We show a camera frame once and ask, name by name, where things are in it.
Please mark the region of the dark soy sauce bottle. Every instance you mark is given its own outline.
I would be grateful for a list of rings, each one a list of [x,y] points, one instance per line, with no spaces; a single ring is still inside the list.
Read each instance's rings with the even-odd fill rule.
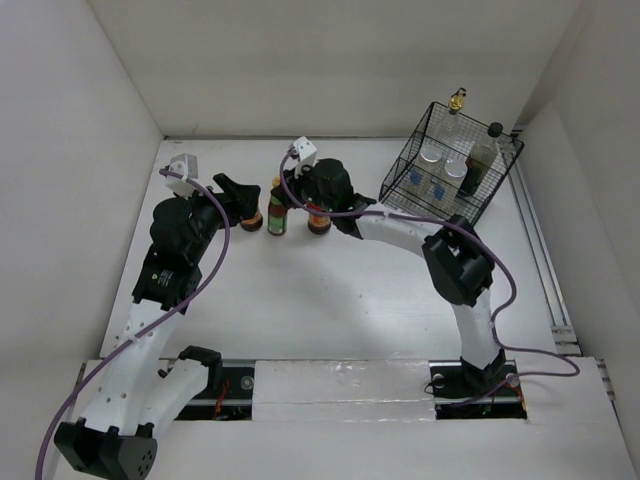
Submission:
[[[465,162],[467,173],[458,191],[459,196],[470,197],[476,194],[498,156],[498,139],[502,133],[503,125],[493,122],[482,138],[473,144]]]

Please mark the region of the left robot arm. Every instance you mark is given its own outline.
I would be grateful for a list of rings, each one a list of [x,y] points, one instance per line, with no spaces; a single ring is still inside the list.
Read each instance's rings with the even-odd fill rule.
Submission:
[[[115,350],[96,367],[102,376],[74,422],[61,423],[54,444],[77,472],[100,479],[144,479],[158,438],[194,397],[223,388],[219,352],[187,346],[159,373],[162,351],[188,305],[211,282],[199,262],[218,231],[254,217],[261,189],[224,174],[218,191],[186,175],[165,174],[172,197],[153,211],[151,244],[132,291],[129,319]]]

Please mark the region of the small brown jar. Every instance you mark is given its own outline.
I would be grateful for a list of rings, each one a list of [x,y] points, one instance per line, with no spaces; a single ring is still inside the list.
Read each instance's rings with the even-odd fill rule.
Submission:
[[[247,232],[256,232],[261,229],[263,225],[263,216],[259,210],[256,211],[253,217],[243,220],[240,226]]]

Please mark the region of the red lid sauce jar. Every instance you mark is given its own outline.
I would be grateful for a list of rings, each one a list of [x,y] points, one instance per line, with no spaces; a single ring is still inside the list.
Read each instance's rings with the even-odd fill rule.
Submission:
[[[324,215],[315,215],[310,213],[308,215],[307,227],[311,233],[318,236],[327,234],[332,226],[331,219]]]

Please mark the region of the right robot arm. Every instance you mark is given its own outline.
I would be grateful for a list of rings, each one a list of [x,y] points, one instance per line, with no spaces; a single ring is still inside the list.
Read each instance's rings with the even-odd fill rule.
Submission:
[[[495,254],[462,216],[447,221],[421,219],[389,209],[357,193],[341,161],[303,160],[279,168],[273,193],[287,209],[300,208],[324,217],[343,234],[381,242],[413,253],[426,263],[431,283],[454,312],[461,340],[461,375],[467,401],[494,393],[505,383],[505,346],[495,329],[497,310],[490,289]]]

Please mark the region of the white shaker jar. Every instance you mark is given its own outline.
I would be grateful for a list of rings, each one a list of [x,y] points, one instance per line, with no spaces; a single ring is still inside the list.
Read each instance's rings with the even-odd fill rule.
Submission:
[[[409,171],[409,189],[416,197],[427,197],[432,184],[437,180],[442,160],[442,150],[438,146],[423,146]]]
[[[467,166],[464,159],[451,157],[445,161],[433,187],[433,199],[437,208],[446,210],[453,205],[466,175]]]

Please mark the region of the green label sauce bottle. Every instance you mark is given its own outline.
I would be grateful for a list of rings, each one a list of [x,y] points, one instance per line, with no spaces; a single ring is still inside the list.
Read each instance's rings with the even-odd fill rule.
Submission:
[[[267,229],[271,235],[281,236],[287,230],[287,208],[275,195],[280,186],[280,179],[274,177],[268,204]]]

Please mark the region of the clear glass oil bottle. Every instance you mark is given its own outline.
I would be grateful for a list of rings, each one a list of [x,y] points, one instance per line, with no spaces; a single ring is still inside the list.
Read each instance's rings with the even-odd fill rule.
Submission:
[[[464,107],[467,89],[460,87],[451,95],[447,111],[437,126],[434,138],[443,146],[452,147],[458,129],[460,112]]]

